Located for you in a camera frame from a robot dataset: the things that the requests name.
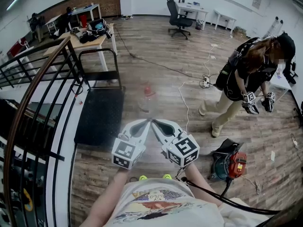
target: white bottle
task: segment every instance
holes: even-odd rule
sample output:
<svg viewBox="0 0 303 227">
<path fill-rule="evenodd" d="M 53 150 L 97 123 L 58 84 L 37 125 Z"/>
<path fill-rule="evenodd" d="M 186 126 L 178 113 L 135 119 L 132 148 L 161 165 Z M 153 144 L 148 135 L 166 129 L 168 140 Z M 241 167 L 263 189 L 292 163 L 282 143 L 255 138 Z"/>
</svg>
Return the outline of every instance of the white bottle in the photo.
<svg viewBox="0 0 303 227">
<path fill-rule="evenodd" d="M 152 118 L 156 114 L 157 109 L 157 95 L 152 91 L 151 87 L 147 85 L 143 92 L 139 92 L 138 107 L 140 115 L 144 118 Z"/>
</svg>

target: office chair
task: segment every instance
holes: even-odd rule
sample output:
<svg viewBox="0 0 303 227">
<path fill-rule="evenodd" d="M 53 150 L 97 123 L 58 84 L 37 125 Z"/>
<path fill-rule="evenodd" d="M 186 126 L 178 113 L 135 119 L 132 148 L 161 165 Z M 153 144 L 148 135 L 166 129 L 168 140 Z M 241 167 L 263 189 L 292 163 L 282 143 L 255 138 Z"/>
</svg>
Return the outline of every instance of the office chair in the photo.
<svg viewBox="0 0 303 227">
<path fill-rule="evenodd" d="M 182 28 L 191 27 L 193 24 L 193 21 L 186 19 L 186 15 L 178 14 L 175 0 L 167 0 L 167 7 L 169 8 L 169 12 L 170 12 L 169 23 L 171 25 L 176 25 L 178 27 L 178 28 L 174 28 L 174 29 L 169 28 L 169 32 L 171 30 L 175 31 L 171 37 L 173 37 L 176 33 L 181 33 L 188 40 L 188 37 L 185 35 L 185 33 L 188 33 L 188 35 L 190 35 L 190 32 L 181 29 L 181 27 Z"/>
</svg>

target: white desk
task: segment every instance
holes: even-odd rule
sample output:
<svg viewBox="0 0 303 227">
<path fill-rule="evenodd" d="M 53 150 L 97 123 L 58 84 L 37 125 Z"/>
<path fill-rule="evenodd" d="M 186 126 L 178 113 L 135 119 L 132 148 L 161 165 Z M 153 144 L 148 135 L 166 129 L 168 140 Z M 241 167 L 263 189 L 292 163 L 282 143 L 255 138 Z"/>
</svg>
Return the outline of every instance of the white desk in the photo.
<svg viewBox="0 0 303 227">
<path fill-rule="evenodd" d="M 60 15 L 56 16 L 56 17 L 53 17 L 52 19 L 50 19 L 45 25 L 47 26 L 48 28 L 48 31 L 51 32 L 50 28 L 54 27 L 55 30 L 57 31 L 57 28 L 56 28 L 56 25 L 55 25 L 55 21 L 58 19 L 58 17 L 60 17 Z"/>
<path fill-rule="evenodd" d="M 227 25 L 228 25 L 229 21 L 230 21 L 230 20 L 233 20 L 233 25 L 232 25 L 232 27 L 231 27 L 231 34 L 232 34 L 232 31 L 233 31 L 233 29 L 234 29 L 234 25 L 235 25 L 235 23 L 236 23 L 237 20 L 236 20 L 235 18 L 229 16 L 229 15 L 226 15 L 226 13 L 225 13 L 225 14 L 221 13 L 221 11 L 214 10 L 214 12 L 218 15 L 217 21 L 216 21 L 216 26 L 214 27 L 214 29 L 215 29 L 215 30 L 217 29 L 218 23 L 219 23 L 219 20 L 220 20 L 220 17 L 223 17 L 223 18 L 225 18 L 225 19 L 228 20 L 227 23 L 226 23 L 225 29 L 227 29 Z"/>
<path fill-rule="evenodd" d="M 93 21 L 93 20 L 94 20 L 93 10 L 94 10 L 95 8 L 98 8 L 98 11 L 99 11 L 99 18 L 101 18 L 101 11 L 100 11 L 100 5 L 99 5 L 99 4 L 94 4 L 94 5 L 92 5 L 92 6 L 88 7 L 88 8 L 85 8 L 85 7 L 78 8 L 78 9 L 74 10 L 74 11 L 71 13 L 71 15 L 77 15 L 77 21 L 78 21 L 78 23 L 80 23 L 78 14 L 79 14 L 79 13 L 90 12 L 90 18 L 91 18 L 91 20 Z"/>
<path fill-rule="evenodd" d="M 283 97 L 284 94 L 286 92 L 288 92 L 288 90 L 292 90 L 292 88 L 290 87 L 288 81 L 286 80 L 286 78 L 282 72 L 281 72 L 280 77 L 281 78 L 278 78 L 277 73 L 275 73 L 273 75 L 272 79 L 270 80 L 271 86 L 275 86 L 275 87 L 278 87 L 278 88 L 281 88 L 284 90 L 283 94 L 278 99 L 276 99 L 276 102 L 279 101 L 281 99 L 281 97 Z"/>
<path fill-rule="evenodd" d="M 193 4 L 188 4 L 184 2 L 176 2 L 176 7 L 178 10 L 178 14 L 180 14 L 181 10 L 188 10 L 188 11 L 193 11 L 196 12 L 196 20 L 198 19 L 199 13 L 204 13 L 204 20 L 203 20 L 203 27 L 202 30 L 204 30 L 205 23 L 206 23 L 206 15 L 208 14 L 207 11 L 205 11 L 203 8 L 200 7 L 200 5 L 193 5 Z"/>
</svg>

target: power strip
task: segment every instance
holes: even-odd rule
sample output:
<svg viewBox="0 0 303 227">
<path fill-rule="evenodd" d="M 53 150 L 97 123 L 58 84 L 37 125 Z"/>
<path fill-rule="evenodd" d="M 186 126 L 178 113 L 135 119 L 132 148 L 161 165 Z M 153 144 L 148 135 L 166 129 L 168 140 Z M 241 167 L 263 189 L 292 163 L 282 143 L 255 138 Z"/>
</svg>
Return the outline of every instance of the power strip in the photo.
<svg viewBox="0 0 303 227">
<path fill-rule="evenodd" d="M 203 86 L 204 87 L 210 87 L 210 79 L 209 79 L 209 77 L 204 77 Z"/>
</svg>

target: khaki pants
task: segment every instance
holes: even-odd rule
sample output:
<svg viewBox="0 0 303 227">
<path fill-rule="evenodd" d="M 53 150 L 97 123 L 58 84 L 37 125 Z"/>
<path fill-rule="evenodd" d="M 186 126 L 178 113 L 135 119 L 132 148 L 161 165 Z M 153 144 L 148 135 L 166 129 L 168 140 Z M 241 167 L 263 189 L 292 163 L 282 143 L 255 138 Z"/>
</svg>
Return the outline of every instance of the khaki pants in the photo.
<svg viewBox="0 0 303 227">
<path fill-rule="evenodd" d="M 225 125 L 228 121 L 233 119 L 233 117 L 238 113 L 238 111 L 242 108 L 242 101 L 232 101 L 228 99 L 224 92 L 221 94 L 221 98 L 218 102 L 212 100 L 203 100 L 200 105 L 200 109 L 202 112 L 215 112 L 221 113 L 219 117 L 217 117 L 213 124 L 213 131 L 216 133 L 220 133 L 223 125 Z"/>
</svg>

